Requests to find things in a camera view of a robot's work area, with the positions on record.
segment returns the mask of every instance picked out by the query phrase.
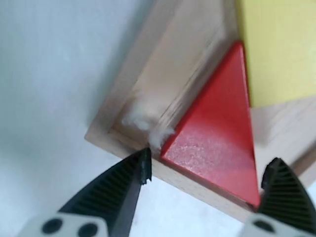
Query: black circle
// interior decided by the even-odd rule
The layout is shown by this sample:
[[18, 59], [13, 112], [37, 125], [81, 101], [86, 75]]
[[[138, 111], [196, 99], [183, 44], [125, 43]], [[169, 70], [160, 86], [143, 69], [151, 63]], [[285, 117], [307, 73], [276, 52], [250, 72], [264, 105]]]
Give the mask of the black circle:
[[79, 237], [93, 237], [98, 232], [98, 226], [94, 223], [87, 223], [78, 230]]
[[44, 234], [49, 235], [49, 234], [59, 231], [62, 225], [63, 225], [62, 219], [60, 218], [50, 219], [49, 221], [45, 222], [41, 231], [43, 231]]
[[276, 231], [274, 230], [273, 226], [266, 222], [266, 221], [263, 221], [263, 220], [257, 220], [255, 222], [253, 222], [253, 224], [257, 227], [259, 227], [260, 229], [262, 230], [265, 230], [267, 232], [271, 232], [271, 233], [275, 233]]

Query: white surface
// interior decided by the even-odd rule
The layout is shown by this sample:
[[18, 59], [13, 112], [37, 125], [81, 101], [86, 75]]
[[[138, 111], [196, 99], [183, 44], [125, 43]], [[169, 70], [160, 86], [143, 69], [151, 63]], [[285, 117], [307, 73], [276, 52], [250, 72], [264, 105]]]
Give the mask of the white surface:
[[[0, 1], [1, 237], [118, 161], [83, 137], [149, 4]], [[156, 178], [139, 200], [131, 237], [224, 237], [242, 227]]]

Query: ridged texture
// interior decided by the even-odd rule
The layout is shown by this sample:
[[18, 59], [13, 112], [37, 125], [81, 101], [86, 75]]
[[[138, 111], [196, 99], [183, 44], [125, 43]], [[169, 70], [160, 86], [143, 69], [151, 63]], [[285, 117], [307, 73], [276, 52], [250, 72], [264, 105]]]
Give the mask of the ridged texture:
[[303, 185], [290, 167], [275, 158], [266, 168], [265, 190], [258, 213], [316, 234], [316, 211]]
[[[136, 152], [95, 178], [59, 211], [101, 217], [110, 236], [128, 236], [140, 187], [151, 180], [151, 165], [149, 148]], [[128, 232], [122, 235], [123, 229]]]

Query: light wood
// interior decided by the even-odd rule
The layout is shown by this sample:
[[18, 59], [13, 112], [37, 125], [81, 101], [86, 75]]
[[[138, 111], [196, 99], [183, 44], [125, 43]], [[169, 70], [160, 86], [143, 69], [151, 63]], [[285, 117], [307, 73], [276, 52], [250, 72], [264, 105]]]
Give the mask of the light wood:
[[152, 10], [123, 62], [113, 88], [93, 121], [102, 124], [103, 132], [108, 132], [112, 127], [181, 1], [155, 0], [153, 3]]
[[316, 97], [251, 109], [251, 119], [258, 182], [274, 157], [292, 165], [315, 145]]
[[[126, 83], [126, 75], [121, 77], [119, 74], [86, 134], [88, 141], [118, 157], [124, 158], [147, 143], [146, 134], [124, 127], [120, 122], [128, 110], [130, 103], [127, 101], [132, 101], [141, 91], [144, 116], [154, 121], [156, 126], [176, 125], [232, 42], [238, 38], [234, 0], [181, 0], [179, 3], [173, 5], [174, 15], [169, 24], [163, 23], [163, 35], [157, 34], [156, 39], [146, 38], [151, 41], [146, 43], [153, 48], [150, 51], [145, 47], [148, 61], [142, 63], [143, 68], [140, 69], [141, 64], [135, 66], [130, 58], [126, 59], [125, 68], [133, 70], [132, 66], [136, 67], [132, 72], [135, 79]], [[157, 6], [153, 12], [159, 12]], [[140, 34], [149, 34], [155, 24], [147, 21]], [[137, 42], [131, 53], [141, 47]], [[143, 59], [134, 53], [134, 61]], [[316, 98], [309, 98], [251, 111], [258, 182], [265, 165], [276, 156], [293, 164], [295, 172], [304, 178], [303, 182], [306, 180], [306, 184], [314, 180], [310, 174], [316, 173], [316, 152], [312, 151], [309, 158], [299, 160], [304, 162], [298, 162], [297, 158], [316, 140], [315, 106]], [[237, 198], [215, 187], [206, 188], [157, 160], [153, 161], [153, 175], [236, 219], [245, 221], [250, 214], [250, 209]]]

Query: wooden block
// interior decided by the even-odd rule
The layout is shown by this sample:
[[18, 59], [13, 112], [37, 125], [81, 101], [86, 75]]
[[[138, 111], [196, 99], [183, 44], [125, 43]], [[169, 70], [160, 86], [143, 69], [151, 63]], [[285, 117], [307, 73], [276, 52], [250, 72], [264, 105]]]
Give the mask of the wooden block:
[[[139, 90], [145, 92], [144, 110], [146, 115], [155, 121], [157, 127], [176, 125], [232, 42], [238, 38], [234, 0], [181, 0], [177, 5], [171, 5], [172, 9], [162, 7], [163, 4], [171, 4], [170, 1], [173, 0], [158, 0], [153, 7], [126, 58], [117, 82], [85, 136], [86, 140], [121, 158], [143, 148], [147, 143], [146, 134], [132, 131], [120, 122], [121, 116], [128, 107], [127, 102], [134, 97], [134, 94]], [[162, 35], [147, 36], [155, 31], [155, 22], [161, 22], [159, 16], [165, 17], [165, 13], [159, 11], [165, 10], [168, 12], [170, 10], [172, 14], [168, 15], [171, 18], [169, 23], [162, 21], [161, 26], [165, 29], [158, 28]], [[153, 48], [145, 47], [146, 50], [145, 48], [142, 50], [142, 44], [153, 45]], [[130, 61], [142, 63], [137, 64], [134, 71], [135, 64]], [[308, 103], [312, 102], [316, 104], [316, 99], [311, 98], [308, 101]], [[308, 103], [302, 101], [302, 107], [306, 108]], [[304, 154], [312, 141], [316, 140], [316, 133], [311, 129], [316, 128], [316, 120], [313, 119], [315, 111], [311, 111], [314, 108], [308, 106], [310, 109], [301, 109], [299, 115], [290, 113], [295, 111], [296, 106], [295, 103], [289, 103], [278, 109], [272, 107], [271, 111], [269, 107], [264, 107], [257, 109], [255, 113], [251, 112], [252, 116], [259, 116], [252, 118], [252, 125], [255, 128], [255, 152], [260, 158], [260, 160], [256, 158], [257, 167], [259, 165], [264, 167], [279, 154], [283, 154], [282, 158], [287, 161], [286, 156], [289, 153], [286, 152], [288, 149], [286, 144], [295, 143], [295, 140], [292, 140], [295, 136], [287, 136], [287, 131], [293, 134], [295, 131], [302, 130], [299, 136], [300, 142], [295, 147], [291, 145], [292, 151], [295, 150], [291, 154], [291, 164], [293, 158], [297, 159]], [[276, 122], [274, 117], [277, 118], [282, 129], [277, 129], [277, 125], [273, 127], [273, 123]], [[274, 154], [278, 144], [279, 152]], [[313, 159], [312, 165], [308, 165], [313, 167], [312, 170], [315, 170], [314, 161]], [[245, 202], [216, 187], [206, 188], [162, 164], [159, 157], [153, 161], [153, 167], [154, 176], [238, 220], [245, 221], [250, 215], [251, 208]], [[304, 178], [305, 173], [306, 169], [303, 168], [300, 177]]]
[[201, 183], [259, 206], [241, 42], [233, 45], [180, 120], [161, 158]]
[[316, 95], [316, 1], [237, 2], [251, 106]]

